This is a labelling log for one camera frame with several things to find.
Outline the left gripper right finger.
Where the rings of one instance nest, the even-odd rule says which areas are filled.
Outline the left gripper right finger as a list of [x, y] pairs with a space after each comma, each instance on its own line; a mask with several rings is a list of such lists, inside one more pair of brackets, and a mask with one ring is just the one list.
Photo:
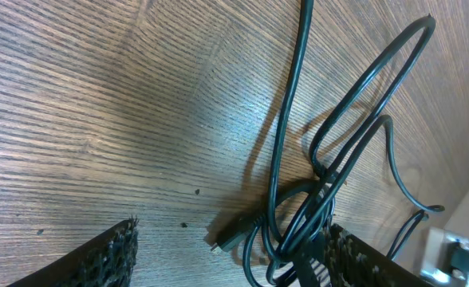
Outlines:
[[332, 286], [431, 286], [337, 224], [324, 236], [324, 263]]

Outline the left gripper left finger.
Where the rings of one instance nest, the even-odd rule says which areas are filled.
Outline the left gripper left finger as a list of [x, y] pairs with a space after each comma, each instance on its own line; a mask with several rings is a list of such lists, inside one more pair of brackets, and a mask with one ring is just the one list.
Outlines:
[[125, 219], [10, 286], [129, 286], [138, 251], [138, 222]]

